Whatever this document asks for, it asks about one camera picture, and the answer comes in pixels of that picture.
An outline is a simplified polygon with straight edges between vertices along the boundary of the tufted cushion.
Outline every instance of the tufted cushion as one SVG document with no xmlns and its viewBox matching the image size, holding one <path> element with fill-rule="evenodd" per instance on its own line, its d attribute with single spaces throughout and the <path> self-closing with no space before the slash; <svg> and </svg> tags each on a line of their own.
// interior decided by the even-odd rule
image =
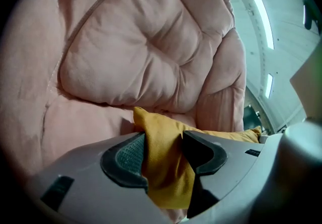
<svg viewBox="0 0 322 224">
<path fill-rule="evenodd" d="M 0 145 L 22 183 L 75 147 L 132 132 L 133 106 L 243 129 L 229 0 L 19 0 L 0 65 Z"/>
</svg>

